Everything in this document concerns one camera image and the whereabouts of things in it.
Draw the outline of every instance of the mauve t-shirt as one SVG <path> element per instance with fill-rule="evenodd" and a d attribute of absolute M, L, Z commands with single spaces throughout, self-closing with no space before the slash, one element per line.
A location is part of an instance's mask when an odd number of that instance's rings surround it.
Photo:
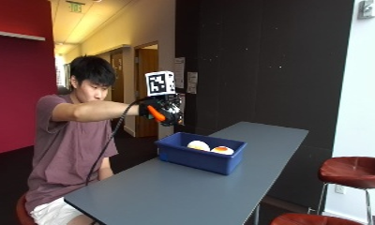
<path fill-rule="evenodd" d="M 109 121 L 52 122 L 50 112 L 60 103 L 72 103 L 69 95 L 49 95 L 36 104 L 36 130 L 25 207 L 28 212 L 82 187 L 89 168 L 110 135 Z M 108 144 L 89 181 L 97 181 L 102 158 L 117 154 L 113 140 Z"/>

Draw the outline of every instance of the egg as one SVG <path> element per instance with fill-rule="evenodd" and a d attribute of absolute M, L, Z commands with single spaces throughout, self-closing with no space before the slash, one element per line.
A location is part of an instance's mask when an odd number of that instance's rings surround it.
<path fill-rule="evenodd" d="M 202 151 L 209 151 L 209 146 L 208 144 L 205 144 L 201 141 L 192 141 L 189 142 L 189 144 L 186 145 L 188 148 L 193 148 L 197 150 L 202 150 Z"/>
<path fill-rule="evenodd" d="M 225 146 L 217 146 L 217 147 L 212 148 L 210 152 L 220 153 L 224 155 L 232 155 L 234 151 Z"/>

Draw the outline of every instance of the gray table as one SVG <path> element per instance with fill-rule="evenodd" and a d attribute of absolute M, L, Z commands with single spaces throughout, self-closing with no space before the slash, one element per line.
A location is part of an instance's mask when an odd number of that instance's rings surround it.
<path fill-rule="evenodd" d="M 154 158 L 65 196 L 108 225 L 234 225 L 249 214 L 298 148 L 306 131 L 240 122 L 209 135 L 246 142 L 230 175 Z"/>

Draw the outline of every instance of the exit sign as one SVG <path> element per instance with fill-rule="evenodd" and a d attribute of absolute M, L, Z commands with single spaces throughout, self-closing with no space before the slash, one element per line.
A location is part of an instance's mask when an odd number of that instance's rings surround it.
<path fill-rule="evenodd" d="M 70 2 L 66 1 L 69 3 L 69 12 L 82 12 L 82 5 L 84 3 L 78 3 L 78 2 Z"/>

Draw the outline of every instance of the white wall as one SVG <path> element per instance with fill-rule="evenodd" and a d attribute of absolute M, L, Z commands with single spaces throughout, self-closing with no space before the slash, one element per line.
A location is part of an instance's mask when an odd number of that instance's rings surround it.
<path fill-rule="evenodd" d="M 133 47 L 157 41 L 158 69 L 173 70 L 174 54 L 174 0 L 134 0 L 124 8 L 120 16 L 90 36 L 66 55 L 66 61 L 81 54 L 97 54 L 113 50 L 121 45 L 124 64 L 125 103 L 133 97 Z M 134 118 L 125 119 L 125 129 L 134 131 Z M 173 132 L 172 127 L 158 126 L 158 137 Z"/>
<path fill-rule="evenodd" d="M 375 18 L 357 19 L 358 4 L 354 0 L 333 157 L 375 157 Z M 325 213 L 365 222 L 365 192 L 347 187 L 341 195 L 333 188 Z M 375 189 L 369 195 L 375 216 Z"/>

